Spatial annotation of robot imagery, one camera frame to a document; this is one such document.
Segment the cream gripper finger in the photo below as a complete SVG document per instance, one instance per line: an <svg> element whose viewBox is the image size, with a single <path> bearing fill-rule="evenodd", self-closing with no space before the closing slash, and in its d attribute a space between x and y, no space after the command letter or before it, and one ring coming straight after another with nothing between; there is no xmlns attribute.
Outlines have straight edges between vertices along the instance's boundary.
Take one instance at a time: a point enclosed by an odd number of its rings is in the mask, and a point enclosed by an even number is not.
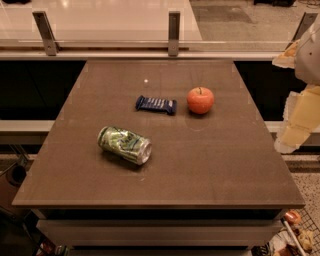
<svg viewBox="0 0 320 256"><path fill-rule="evenodd" d="M280 68L295 68L295 57L299 40L294 41L284 52L272 60L274 66Z"/></svg>
<svg viewBox="0 0 320 256"><path fill-rule="evenodd" d="M307 85L300 93L291 91L276 135L276 151L282 154L294 152L319 126L320 86Z"/></svg>

